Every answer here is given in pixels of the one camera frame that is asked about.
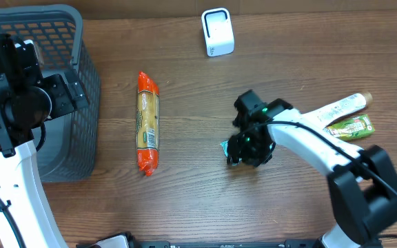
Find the teal snack packet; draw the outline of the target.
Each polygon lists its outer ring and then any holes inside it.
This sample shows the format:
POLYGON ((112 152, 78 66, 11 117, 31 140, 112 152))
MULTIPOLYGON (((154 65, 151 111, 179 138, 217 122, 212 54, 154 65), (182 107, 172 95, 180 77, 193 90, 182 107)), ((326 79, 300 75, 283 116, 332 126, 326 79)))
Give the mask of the teal snack packet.
MULTIPOLYGON (((221 143, 221 147, 223 148, 223 151, 224 151, 225 156, 226 156, 227 158, 229 158, 229 155, 228 155, 228 152, 227 152, 228 141, 223 141, 223 142, 221 143)), ((252 163, 248 163, 248 165, 252 165, 252 166, 254 166, 254 167, 258 167, 259 165, 266 164, 268 161, 270 161, 270 160, 272 159, 272 153, 273 153, 273 151, 275 150, 275 147, 276 147, 276 144, 275 144, 275 143, 272 143, 272 144, 269 146, 269 152, 268 152, 268 154, 267 154, 264 158, 261 159, 261 163, 260 163, 260 162, 255 162, 255 163, 252 162, 252 163)), ((230 162, 229 165, 231 165, 231 166, 237 166, 237 165, 239 165, 239 164, 241 164, 241 163, 243 163, 243 162, 242 162, 241 159, 239 159, 237 163, 230 162)))

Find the orange spaghetti pasta packet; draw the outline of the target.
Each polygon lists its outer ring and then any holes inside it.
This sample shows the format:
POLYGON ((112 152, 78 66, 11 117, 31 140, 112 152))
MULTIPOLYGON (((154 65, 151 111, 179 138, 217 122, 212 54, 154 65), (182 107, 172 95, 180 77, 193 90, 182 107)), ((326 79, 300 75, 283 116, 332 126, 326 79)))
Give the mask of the orange spaghetti pasta packet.
POLYGON ((159 164, 160 97, 158 85, 144 72, 139 72, 136 102, 137 165, 151 176, 159 164))

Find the green jasmine tea pouch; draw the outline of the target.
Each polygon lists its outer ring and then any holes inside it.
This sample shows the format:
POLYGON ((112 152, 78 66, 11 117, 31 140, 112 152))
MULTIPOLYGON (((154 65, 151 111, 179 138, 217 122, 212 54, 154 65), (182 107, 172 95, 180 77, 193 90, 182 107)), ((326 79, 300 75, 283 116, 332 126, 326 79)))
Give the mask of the green jasmine tea pouch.
POLYGON ((369 116, 363 114, 327 126, 323 131, 342 141, 350 141, 368 137, 376 130, 369 116))

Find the white floral cream tube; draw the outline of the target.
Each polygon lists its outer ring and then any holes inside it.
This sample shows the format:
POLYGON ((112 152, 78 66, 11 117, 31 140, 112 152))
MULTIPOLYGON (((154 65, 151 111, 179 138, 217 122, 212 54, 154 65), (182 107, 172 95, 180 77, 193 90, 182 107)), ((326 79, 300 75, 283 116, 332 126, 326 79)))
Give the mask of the white floral cream tube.
POLYGON ((325 128, 338 119, 365 109, 373 102, 369 92, 360 92, 303 114, 311 123, 325 128))

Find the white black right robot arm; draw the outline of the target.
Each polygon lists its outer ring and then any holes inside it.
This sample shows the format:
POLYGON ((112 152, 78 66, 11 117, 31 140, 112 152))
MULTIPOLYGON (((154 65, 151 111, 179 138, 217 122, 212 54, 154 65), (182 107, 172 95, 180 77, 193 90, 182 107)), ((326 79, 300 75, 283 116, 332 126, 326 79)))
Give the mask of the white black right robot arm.
POLYGON ((283 99, 266 103, 253 90, 235 100, 232 124, 239 132, 227 141, 228 165, 266 164, 280 145, 327 179, 336 224, 317 239, 286 240, 286 247, 381 247, 384 231, 397 222, 397 173, 388 153, 324 130, 372 101, 369 92, 360 92, 302 114, 283 99))

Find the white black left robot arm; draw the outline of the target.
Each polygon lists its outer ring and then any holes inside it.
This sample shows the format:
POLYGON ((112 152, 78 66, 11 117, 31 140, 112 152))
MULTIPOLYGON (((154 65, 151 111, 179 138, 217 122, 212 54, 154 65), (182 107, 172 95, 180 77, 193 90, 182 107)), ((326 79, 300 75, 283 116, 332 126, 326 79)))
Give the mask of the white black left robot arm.
POLYGON ((45 196, 33 129, 87 107, 74 76, 44 76, 35 44, 0 34, 0 241, 4 247, 66 245, 45 196))

